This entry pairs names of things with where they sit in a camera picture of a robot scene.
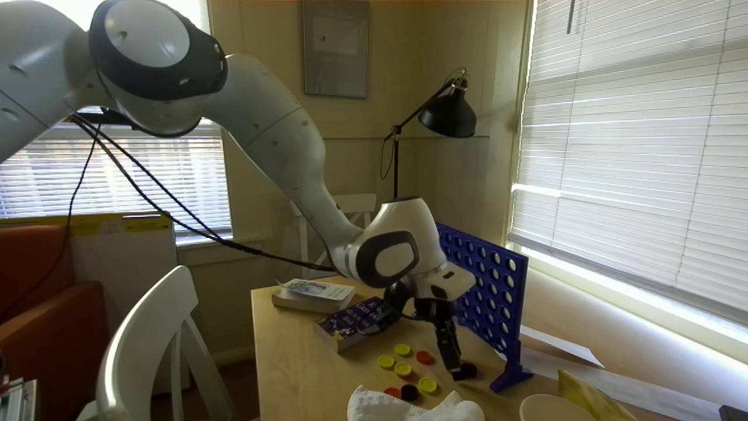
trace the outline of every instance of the white chair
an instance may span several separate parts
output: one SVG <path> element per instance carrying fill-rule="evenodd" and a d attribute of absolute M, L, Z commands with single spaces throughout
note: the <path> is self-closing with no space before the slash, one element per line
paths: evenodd
<path fill-rule="evenodd" d="M 359 218 L 362 216 L 364 217 L 364 228 L 369 226 L 372 222 L 372 212 L 376 210 L 376 194 L 365 193 L 360 195 L 338 195 L 332 196 L 332 199 L 335 200 L 337 206 L 343 213 L 346 215 L 353 213 L 353 215 L 349 217 L 352 223 L 358 222 Z M 291 202 L 291 208 L 293 209 L 293 214 L 298 217 L 298 240 L 301 247 L 301 260 L 309 261 L 309 237 L 307 228 L 309 225 L 307 219 L 304 218 L 304 215 L 301 214 L 301 211 L 299 211 L 293 202 Z M 321 264 L 325 261 L 326 257 L 327 255 L 322 253 L 314 263 Z M 306 267 L 302 269 L 302 274 L 305 279 L 334 275 L 334 273 L 311 270 Z"/>
<path fill-rule="evenodd" d="M 153 379 L 167 348 L 171 353 L 171 407 L 184 420 L 180 357 L 183 355 L 211 420 L 239 417 L 200 332 L 190 316 L 197 305 L 192 275 L 177 266 L 130 310 L 104 355 L 96 386 L 98 418 L 150 419 Z"/>

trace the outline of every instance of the orange chair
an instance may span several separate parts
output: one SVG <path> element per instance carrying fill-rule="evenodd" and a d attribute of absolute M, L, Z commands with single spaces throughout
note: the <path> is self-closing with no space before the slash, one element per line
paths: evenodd
<path fill-rule="evenodd" d="M 94 397 L 109 337 L 100 283 L 75 283 L 61 226 L 0 229 L 0 353 L 10 378 L 37 379 L 39 420 L 67 421 Z"/>

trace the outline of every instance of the window blind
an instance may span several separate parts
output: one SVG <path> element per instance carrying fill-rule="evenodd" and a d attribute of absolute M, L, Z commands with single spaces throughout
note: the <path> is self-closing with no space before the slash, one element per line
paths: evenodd
<path fill-rule="evenodd" d="M 511 239 L 742 317 L 748 0 L 576 3 L 537 3 Z"/>
<path fill-rule="evenodd" d="M 88 28 L 101 0 L 44 0 L 83 28 Z M 204 0 L 167 0 L 164 3 L 207 30 Z M 91 107 L 85 111 L 96 110 Z M 218 125 L 202 120 L 178 139 L 157 139 L 130 127 L 102 127 L 162 182 L 184 205 L 219 234 L 230 234 L 226 174 Z M 91 139 L 74 124 L 59 124 L 0 164 L 0 218 L 67 214 L 70 196 L 80 178 Z M 115 156 L 142 190 L 177 219 L 200 226 L 173 203 L 155 183 L 123 154 Z M 73 213 L 152 211 L 130 186 L 116 165 L 98 147 L 76 196 Z M 194 239 L 175 225 L 177 243 Z"/>

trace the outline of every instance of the window sill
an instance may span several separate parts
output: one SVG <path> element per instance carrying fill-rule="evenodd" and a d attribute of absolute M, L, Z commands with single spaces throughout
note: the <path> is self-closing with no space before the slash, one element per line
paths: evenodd
<path fill-rule="evenodd" d="M 535 270 L 748 364 L 748 327 L 535 250 L 517 244 L 513 248 L 531 257 Z"/>
<path fill-rule="evenodd" d="M 231 238 L 231 236 L 226 235 L 224 238 L 228 239 Z M 259 249 L 261 248 L 263 241 L 267 240 L 267 236 L 256 234 L 242 238 L 233 238 L 233 240 L 237 243 Z M 197 239 L 177 246 L 177 261 L 179 264 L 184 264 L 185 266 L 220 263 L 223 261 L 241 260 L 252 257 L 253 256 L 250 254 L 222 246 L 221 244 L 208 240 L 207 238 Z"/>

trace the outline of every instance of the black lamp shade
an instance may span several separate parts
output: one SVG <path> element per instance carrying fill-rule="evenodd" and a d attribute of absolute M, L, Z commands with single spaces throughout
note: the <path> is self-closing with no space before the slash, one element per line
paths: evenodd
<path fill-rule="evenodd" d="M 475 134 L 476 116 L 465 100 L 465 90 L 452 88 L 449 94 L 429 101 L 418 120 L 432 132 L 447 137 L 471 137 Z"/>

